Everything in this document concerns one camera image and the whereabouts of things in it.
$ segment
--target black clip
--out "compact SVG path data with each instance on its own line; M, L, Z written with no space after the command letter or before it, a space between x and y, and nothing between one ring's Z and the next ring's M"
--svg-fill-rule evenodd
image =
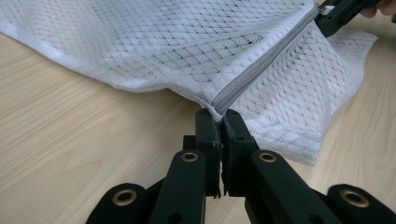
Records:
M224 192L246 198L251 223L396 223L362 189L338 185L326 196L309 188L279 154L259 150L236 111L215 122L203 109L165 179L148 189L125 183L109 190L87 224L203 224L205 197L219 196L220 161Z
M335 34L365 8L374 7L380 0L327 0L319 6L315 18L325 37Z

